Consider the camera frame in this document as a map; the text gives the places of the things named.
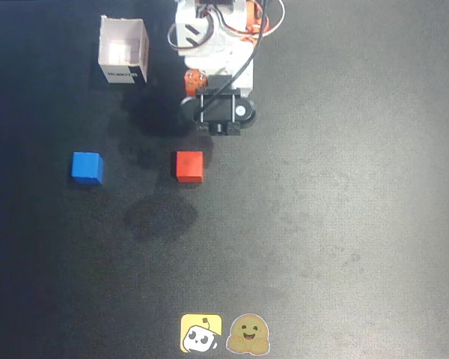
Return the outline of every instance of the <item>white circle marker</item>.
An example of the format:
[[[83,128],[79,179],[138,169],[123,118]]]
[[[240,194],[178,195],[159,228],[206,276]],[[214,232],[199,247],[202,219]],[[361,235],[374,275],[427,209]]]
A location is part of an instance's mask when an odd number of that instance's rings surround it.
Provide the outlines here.
[[[236,107],[236,114],[238,115],[238,116],[244,116],[245,114],[246,114],[246,108],[245,108],[245,106],[237,106]]]

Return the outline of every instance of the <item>logo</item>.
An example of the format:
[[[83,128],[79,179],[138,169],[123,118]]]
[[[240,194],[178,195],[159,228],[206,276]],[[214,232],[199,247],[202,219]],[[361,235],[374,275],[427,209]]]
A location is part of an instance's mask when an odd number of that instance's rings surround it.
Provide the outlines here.
[[[108,73],[109,76],[132,76],[138,77],[137,73]]]
[[[185,314],[181,318],[181,351],[211,352],[218,347],[222,335],[222,318],[216,314]]]
[[[244,314],[231,325],[226,349],[234,354],[266,355],[269,353],[269,329],[263,318]]]

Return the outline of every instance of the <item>white cardboard box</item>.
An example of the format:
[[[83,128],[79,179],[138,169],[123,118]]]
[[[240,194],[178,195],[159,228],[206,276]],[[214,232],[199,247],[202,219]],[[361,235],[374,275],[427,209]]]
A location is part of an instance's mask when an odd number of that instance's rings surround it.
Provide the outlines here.
[[[102,15],[98,64],[109,83],[147,82],[149,50],[142,19],[109,19]]]

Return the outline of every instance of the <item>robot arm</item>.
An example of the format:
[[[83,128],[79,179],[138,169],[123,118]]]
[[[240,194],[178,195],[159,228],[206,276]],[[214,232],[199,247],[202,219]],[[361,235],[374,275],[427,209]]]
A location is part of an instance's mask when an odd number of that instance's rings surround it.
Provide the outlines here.
[[[284,18],[283,12],[269,29],[268,1],[262,5],[258,0],[177,0],[168,42],[189,68],[182,114],[199,131],[239,135],[253,120],[254,104],[247,97],[253,90],[255,47]]]

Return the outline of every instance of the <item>robot face sticker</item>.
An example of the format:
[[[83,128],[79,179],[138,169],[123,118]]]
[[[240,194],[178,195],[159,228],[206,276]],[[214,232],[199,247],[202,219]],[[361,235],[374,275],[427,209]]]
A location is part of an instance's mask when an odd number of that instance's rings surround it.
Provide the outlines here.
[[[231,325],[226,348],[235,354],[266,355],[269,353],[269,329],[266,322],[255,314],[236,318]]]
[[[198,326],[191,327],[183,341],[183,347],[190,353],[208,352],[211,349],[216,349],[217,346],[216,334]]]
[[[181,319],[181,351],[205,353],[218,348],[222,319],[215,314],[186,314]]]

